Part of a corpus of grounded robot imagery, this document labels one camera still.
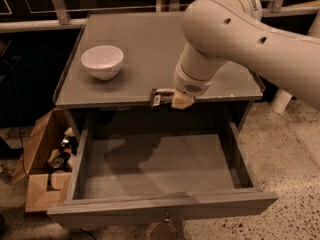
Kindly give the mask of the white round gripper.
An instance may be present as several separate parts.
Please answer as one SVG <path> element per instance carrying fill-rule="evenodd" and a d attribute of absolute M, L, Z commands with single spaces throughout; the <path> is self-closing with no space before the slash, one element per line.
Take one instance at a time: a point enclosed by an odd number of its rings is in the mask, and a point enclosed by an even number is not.
<path fill-rule="evenodd" d="M 192 96 L 203 95 L 213 82 L 213 76 L 226 59 L 212 57 L 187 43 L 177 62 L 174 72 L 175 91 L 172 107 L 183 110 L 194 103 Z"/>

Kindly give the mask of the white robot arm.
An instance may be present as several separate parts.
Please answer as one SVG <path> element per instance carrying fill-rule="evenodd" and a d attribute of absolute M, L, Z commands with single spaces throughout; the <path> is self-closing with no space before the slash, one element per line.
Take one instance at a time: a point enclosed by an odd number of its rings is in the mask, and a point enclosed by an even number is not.
<path fill-rule="evenodd" d="M 320 39 L 270 27 L 261 17 L 259 0 L 195 0 L 187 7 L 174 107 L 191 105 L 232 61 L 320 109 Z"/>

